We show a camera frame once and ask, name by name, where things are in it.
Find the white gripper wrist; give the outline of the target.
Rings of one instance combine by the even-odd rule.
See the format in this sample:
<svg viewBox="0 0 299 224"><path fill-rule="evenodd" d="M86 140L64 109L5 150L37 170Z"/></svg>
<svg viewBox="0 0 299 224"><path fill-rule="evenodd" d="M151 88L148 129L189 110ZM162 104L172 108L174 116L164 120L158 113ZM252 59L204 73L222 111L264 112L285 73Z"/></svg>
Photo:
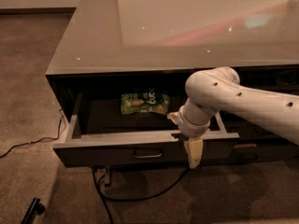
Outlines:
<svg viewBox="0 0 299 224"><path fill-rule="evenodd" d="M184 147L189 167L195 169L201 162L204 146L204 141L198 137L209 128L211 117L198 106L188 108L183 105L178 112L170 112L167 118L178 126L184 136L189 138L184 142Z"/></svg>

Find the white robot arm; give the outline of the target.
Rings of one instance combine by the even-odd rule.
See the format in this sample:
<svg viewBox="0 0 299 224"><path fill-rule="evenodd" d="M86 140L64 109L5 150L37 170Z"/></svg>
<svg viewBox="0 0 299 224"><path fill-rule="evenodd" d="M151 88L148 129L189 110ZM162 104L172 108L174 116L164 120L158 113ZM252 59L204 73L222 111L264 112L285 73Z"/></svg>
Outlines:
<svg viewBox="0 0 299 224"><path fill-rule="evenodd" d="M299 145L299 97L286 93L244 87L230 67L198 71L185 83L187 101L167 118L187 137L184 147L189 167L202 159L203 135L220 111L239 116Z"/></svg>

